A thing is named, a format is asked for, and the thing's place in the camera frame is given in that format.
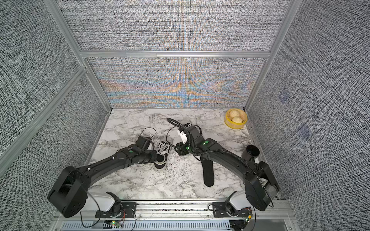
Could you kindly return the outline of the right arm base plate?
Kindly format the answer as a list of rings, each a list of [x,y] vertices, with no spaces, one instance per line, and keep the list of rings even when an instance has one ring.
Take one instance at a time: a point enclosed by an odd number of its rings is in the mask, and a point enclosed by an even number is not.
[[[241,210],[234,209],[226,202],[213,202],[212,212],[215,218],[251,218],[252,210],[250,207]]]

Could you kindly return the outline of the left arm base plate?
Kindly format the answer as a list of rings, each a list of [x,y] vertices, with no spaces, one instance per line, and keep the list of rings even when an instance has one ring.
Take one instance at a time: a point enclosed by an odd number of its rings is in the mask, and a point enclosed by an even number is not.
[[[120,204],[113,205],[107,212],[96,211],[95,218],[134,218],[136,207],[137,203],[135,202],[121,202]]]

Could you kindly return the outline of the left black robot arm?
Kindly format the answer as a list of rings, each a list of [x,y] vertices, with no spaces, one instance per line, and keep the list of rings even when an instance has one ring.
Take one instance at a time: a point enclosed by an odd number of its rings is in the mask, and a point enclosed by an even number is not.
[[[51,188],[48,201],[66,218],[79,213],[86,204],[88,189],[102,178],[134,164],[155,162],[155,150],[137,146],[123,148],[115,154],[91,165],[68,166]]]

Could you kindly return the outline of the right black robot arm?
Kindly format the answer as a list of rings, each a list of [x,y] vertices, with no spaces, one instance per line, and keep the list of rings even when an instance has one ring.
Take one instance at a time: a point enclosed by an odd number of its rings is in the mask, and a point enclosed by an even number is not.
[[[245,208],[265,211],[268,206],[273,206],[279,185],[266,162],[256,163],[253,155],[247,158],[235,155],[217,141],[205,139],[198,126],[181,125],[178,134],[182,139],[182,143],[175,147],[178,154],[192,154],[199,159],[206,186],[214,184],[214,163],[225,167],[242,180],[244,190],[233,192],[225,201],[225,210],[229,215],[234,217]]]

